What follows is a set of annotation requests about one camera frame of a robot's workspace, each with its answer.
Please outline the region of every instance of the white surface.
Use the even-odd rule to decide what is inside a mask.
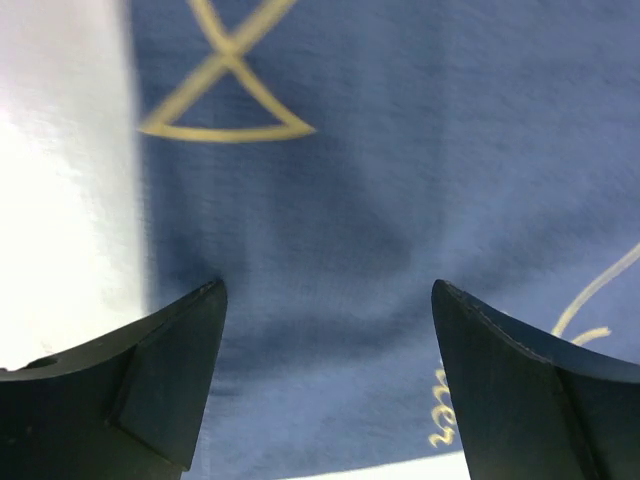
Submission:
[[[364,468],[362,470],[286,480],[410,480],[412,478],[423,480],[469,480],[469,471],[467,470],[464,454],[456,452],[409,462]]]
[[[0,2],[0,368],[145,313],[120,7]]]

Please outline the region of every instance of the yellow cross shape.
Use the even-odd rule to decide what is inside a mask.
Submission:
[[[210,54],[140,126],[149,135],[195,142],[240,143],[288,140],[315,129],[280,103],[251,71],[243,56],[253,48],[297,0],[263,0],[256,10],[229,35],[208,0],[189,0],[191,9],[215,53]],[[172,125],[227,72],[232,73],[253,98],[282,122],[281,125],[211,129]]]

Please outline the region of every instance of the blue fabric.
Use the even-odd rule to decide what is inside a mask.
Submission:
[[[259,5],[209,4],[227,36]],[[142,125],[217,50],[187,2],[131,13]],[[459,449],[432,391],[436,278],[552,331],[631,252],[562,337],[606,327],[586,346],[640,361],[638,25],[632,0],[300,0],[232,57],[315,131],[141,132],[153,304],[229,289],[185,478]],[[173,125],[280,123],[229,71],[205,90]]]

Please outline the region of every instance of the yellow printed design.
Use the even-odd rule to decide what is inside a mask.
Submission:
[[[200,28],[216,52],[206,57],[182,84],[151,112],[140,126],[140,131],[175,140],[216,143],[288,140],[315,132],[313,127],[298,118],[273,96],[243,58],[296,1],[264,0],[230,35],[209,0],[189,0]],[[245,90],[282,124],[243,129],[173,125],[173,122],[227,73],[234,75]]]
[[[616,263],[607,268],[601,275],[599,275],[593,282],[591,282],[580,294],[575,298],[573,302],[567,307],[567,309],[560,315],[558,322],[551,330],[551,333],[558,338],[562,338],[562,334],[567,329],[573,318],[577,315],[578,311],[584,306],[587,301],[593,297],[602,287],[607,285],[611,280],[616,278],[634,263],[640,259],[640,243],[633,247],[627,254],[618,260]],[[575,345],[585,345],[586,343],[595,340],[597,338],[607,337],[611,334],[608,327],[594,328],[587,330],[573,340],[571,343]],[[434,448],[438,448],[440,444],[451,445],[455,439],[456,417],[453,408],[450,404],[449,387],[447,385],[447,378],[444,368],[439,368],[435,372],[438,384],[433,387],[433,396],[438,404],[431,410],[431,417],[438,429],[437,433],[429,436],[429,443]]]

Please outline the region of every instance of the black robotic claw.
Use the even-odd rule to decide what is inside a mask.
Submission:
[[[437,281],[433,315],[472,480],[640,478],[640,367]]]
[[[209,284],[142,320],[0,373],[7,480],[178,480],[188,470],[224,326]]]

